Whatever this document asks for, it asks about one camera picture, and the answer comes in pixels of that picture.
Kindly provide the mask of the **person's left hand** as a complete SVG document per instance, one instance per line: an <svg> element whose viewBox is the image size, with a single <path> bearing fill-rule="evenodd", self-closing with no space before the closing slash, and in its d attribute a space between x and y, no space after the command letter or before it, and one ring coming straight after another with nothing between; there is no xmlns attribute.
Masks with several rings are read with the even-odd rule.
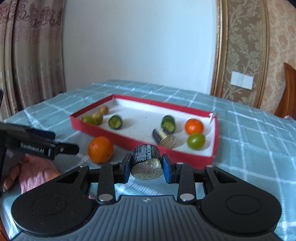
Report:
<svg viewBox="0 0 296 241"><path fill-rule="evenodd" d="M6 192L8 189L10 189L12 187L12 185L14 184L14 181L16 180L16 178L18 178L19 175L20 175L21 165L23 163L28 162L28 161L29 161L28 157L24 156L19 161L18 164L16 164L13 168L11 168L8 177L5 178L5 180L3 181L3 185L2 185L3 192Z"/></svg>

